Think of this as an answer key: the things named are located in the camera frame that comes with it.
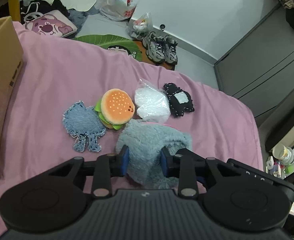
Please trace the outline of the plush hamburger toy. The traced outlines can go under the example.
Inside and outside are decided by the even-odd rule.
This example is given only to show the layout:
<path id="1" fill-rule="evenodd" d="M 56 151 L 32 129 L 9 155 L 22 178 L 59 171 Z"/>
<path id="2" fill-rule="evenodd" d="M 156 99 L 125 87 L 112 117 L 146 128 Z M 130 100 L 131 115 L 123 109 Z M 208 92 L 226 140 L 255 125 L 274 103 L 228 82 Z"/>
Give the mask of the plush hamburger toy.
<path id="1" fill-rule="evenodd" d="M 136 111 L 131 97 L 118 88 L 108 90 L 96 103 L 94 110 L 103 125 L 114 130 L 120 130 Z"/>

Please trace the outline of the black clothes pile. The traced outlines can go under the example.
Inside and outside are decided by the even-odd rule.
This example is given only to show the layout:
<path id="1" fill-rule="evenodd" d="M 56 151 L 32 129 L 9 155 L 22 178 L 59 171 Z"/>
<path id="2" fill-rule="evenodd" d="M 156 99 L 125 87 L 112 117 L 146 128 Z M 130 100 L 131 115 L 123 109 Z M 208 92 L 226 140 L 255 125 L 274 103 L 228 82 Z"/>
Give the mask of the black clothes pile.
<path id="1" fill-rule="evenodd" d="M 25 22 L 32 21 L 35 18 L 54 10 L 60 11 L 66 17 L 69 17 L 70 15 L 67 8 L 60 0 L 54 0 L 52 3 L 48 3 L 44 0 L 33 0 L 26 6 L 22 3 L 20 6 L 21 23 L 24 24 Z"/>

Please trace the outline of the small clear plastic bag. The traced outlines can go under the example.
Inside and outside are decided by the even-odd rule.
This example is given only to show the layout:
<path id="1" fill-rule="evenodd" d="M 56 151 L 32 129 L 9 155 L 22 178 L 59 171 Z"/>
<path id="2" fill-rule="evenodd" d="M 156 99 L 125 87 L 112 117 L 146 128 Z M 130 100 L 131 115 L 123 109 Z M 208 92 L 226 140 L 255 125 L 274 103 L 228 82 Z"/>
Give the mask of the small clear plastic bag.
<path id="1" fill-rule="evenodd" d="M 151 13 L 147 12 L 139 19 L 129 22 L 126 30 L 131 38 L 141 41 L 153 30 Z"/>

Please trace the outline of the white floor rug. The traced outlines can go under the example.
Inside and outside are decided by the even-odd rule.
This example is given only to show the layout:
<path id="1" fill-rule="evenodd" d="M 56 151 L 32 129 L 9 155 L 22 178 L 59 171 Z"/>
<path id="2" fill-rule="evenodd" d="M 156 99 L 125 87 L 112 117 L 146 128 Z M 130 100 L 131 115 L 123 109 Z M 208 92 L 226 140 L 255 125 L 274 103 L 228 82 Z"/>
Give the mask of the white floor rug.
<path id="1" fill-rule="evenodd" d="M 54 0 L 43 0 L 50 4 L 53 3 Z M 97 2 L 97 0 L 60 0 L 61 3 L 69 10 L 75 9 L 77 11 L 87 12 L 89 11 Z"/>

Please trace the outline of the left grey sneaker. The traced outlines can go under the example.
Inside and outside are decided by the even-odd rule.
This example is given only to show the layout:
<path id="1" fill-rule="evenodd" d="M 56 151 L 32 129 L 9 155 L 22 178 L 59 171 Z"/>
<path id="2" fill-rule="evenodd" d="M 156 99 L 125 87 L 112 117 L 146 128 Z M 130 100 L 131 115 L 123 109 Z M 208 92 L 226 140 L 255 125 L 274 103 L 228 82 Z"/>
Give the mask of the left grey sneaker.
<path id="1" fill-rule="evenodd" d="M 150 61 L 156 64 L 165 62 L 164 39 L 156 36 L 154 31 L 143 38 L 142 45 L 146 49 L 146 55 Z"/>

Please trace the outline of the large white plastic bag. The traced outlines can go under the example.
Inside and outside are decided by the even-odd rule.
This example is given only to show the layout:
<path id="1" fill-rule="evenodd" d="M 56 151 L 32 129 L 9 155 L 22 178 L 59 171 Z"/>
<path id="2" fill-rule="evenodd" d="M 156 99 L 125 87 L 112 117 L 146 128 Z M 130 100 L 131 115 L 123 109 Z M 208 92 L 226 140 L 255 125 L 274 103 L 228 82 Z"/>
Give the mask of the large white plastic bag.
<path id="1" fill-rule="evenodd" d="M 134 13 L 139 0 L 104 0 L 99 12 L 112 21 L 124 21 Z"/>

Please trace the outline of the grey fluffy plush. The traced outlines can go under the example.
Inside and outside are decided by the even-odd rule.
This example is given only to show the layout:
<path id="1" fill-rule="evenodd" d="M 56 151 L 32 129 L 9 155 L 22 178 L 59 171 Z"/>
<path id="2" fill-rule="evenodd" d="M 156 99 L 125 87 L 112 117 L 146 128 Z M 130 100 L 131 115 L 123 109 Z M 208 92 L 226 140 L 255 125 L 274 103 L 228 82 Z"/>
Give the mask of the grey fluffy plush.
<path id="1" fill-rule="evenodd" d="M 182 148 L 191 150 L 192 138 L 170 126 L 132 119 L 118 137 L 116 152 L 124 145 L 129 148 L 127 174 L 135 183 L 146 189 L 172 189 L 178 179 L 163 176 L 161 150 L 166 147 L 170 155 Z"/>

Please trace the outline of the pink bear cushion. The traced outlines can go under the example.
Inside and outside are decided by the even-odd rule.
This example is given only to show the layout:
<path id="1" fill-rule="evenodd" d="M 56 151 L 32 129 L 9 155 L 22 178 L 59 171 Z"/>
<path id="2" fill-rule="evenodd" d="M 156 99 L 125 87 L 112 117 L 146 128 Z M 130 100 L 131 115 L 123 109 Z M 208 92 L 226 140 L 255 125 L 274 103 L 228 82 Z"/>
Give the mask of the pink bear cushion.
<path id="1" fill-rule="evenodd" d="M 38 35 L 67 37 L 75 34 L 78 28 L 59 10 L 53 10 L 23 24 L 26 30 Z"/>

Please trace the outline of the green leaf floor mat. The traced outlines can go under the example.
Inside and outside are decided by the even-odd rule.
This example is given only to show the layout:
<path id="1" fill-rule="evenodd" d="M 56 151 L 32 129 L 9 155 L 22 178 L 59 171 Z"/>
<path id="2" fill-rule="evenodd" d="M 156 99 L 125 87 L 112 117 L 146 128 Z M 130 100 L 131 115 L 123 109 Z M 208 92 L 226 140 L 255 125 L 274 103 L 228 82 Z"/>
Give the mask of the green leaf floor mat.
<path id="1" fill-rule="evenodd" d="M 142 52 L 139 46 L 133 40 L 122 36 L 112 34 L 84 35 L 75 37 L 73 40 L 93 44 L 114 52 L 124 52 L 137 61 L 143 61 Z"/>

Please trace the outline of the clear bag white filling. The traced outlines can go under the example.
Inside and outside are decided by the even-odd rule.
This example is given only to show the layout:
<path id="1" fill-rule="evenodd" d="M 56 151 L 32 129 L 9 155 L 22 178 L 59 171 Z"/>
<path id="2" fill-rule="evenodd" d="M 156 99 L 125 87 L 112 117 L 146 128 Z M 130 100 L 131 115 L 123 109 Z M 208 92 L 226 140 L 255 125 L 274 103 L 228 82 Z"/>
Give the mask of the clear bag white filling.
<path id="1" fill-rule="evenodd" d="M 167 96 L 145 79 L 138 81 L 134 101 L 136 113 L 144 121 L 164 124 L 171 115 Z"/>

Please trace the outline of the black patch white label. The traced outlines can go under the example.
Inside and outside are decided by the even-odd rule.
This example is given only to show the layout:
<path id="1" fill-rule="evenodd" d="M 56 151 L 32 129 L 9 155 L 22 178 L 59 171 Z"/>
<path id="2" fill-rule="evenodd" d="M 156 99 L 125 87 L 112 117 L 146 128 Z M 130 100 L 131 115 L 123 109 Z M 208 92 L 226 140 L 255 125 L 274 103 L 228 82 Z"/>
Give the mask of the black patch white label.
<path id="1" fill-rule="evenodd" d="M 171 114 L 174 117 L 182 117 L 185 112 L 192 113 L 195 111 L 190 94 L 175 83 L 165 83 L 163 90 L 168 98 Z"/>

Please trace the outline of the dark blue fluffy rug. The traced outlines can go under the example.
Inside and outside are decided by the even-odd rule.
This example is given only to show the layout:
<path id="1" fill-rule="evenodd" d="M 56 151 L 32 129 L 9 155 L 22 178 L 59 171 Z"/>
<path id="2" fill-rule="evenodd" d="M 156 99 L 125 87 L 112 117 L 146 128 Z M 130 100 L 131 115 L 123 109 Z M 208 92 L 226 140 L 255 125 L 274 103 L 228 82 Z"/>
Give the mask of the dark blue fluffy rug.
<path id="1" fill-rule="evenodd" d="M 98 14 L 99 10 L 92 6 L 88 11 L 77 11 L 75 9 L 69 9 L 68 12 L 68 19 L 77 27 L 77 31 L 68 36 L 68 38 L 74 38 L 82 29 L 88 16 Z"/>

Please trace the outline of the grey cabinet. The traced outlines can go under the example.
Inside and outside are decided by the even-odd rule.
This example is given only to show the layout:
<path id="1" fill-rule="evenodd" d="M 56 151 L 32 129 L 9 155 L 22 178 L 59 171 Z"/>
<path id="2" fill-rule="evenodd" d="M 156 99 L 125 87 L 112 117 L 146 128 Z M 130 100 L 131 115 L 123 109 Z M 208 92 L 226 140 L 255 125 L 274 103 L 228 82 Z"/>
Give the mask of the grey cabinet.
<path id="1" fill-rule="evenodd" d="M 220 90 L 264 120 L 294 89 L 294 30 L 285 9 L 273 11 L 214 68 Z"/>

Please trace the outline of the pink bed sheet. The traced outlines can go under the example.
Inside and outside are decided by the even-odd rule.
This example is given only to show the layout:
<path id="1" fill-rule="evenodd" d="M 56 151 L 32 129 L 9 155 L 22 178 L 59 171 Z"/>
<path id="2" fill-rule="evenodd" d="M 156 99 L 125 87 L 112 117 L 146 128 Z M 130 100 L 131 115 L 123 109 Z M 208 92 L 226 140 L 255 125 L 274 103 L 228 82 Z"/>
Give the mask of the pink bed sheet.
<path id="1" fill-rule="evenodd" d="M 93 106 L 109 89 L 134 95 L 138 81 L 187 91 L 195 111 L 167 124 L 192 137 L 193 152 L 220 160 L 236 159 L 263 169 L 258 128 L 239 100 L 177 71 L 139 62 L 98 46 L 46 37 L 13 24 L 24 66 L 8 105 L 0 143 L 0 197 L 9 188 L 76 156 L 63 112 L 82 101 Z M 0 235 L 6 226 L 0 217 Z"/>

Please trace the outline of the right grey sneaker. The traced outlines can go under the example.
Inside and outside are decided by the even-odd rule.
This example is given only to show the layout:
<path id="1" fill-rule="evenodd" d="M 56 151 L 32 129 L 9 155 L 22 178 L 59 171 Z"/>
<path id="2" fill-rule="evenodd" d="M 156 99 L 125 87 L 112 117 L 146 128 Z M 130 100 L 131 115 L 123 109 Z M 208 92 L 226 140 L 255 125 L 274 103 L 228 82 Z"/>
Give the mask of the right grey sneaker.
<path id="1" fill-rule="evenodd" d="M 168 64 L 176 65 L 178 63 L 177 57 L 177 41 L 170 37 L 169 35 L 165 35 L 164 37 L 164 54 L 165 54 L 165 61 Z"/>

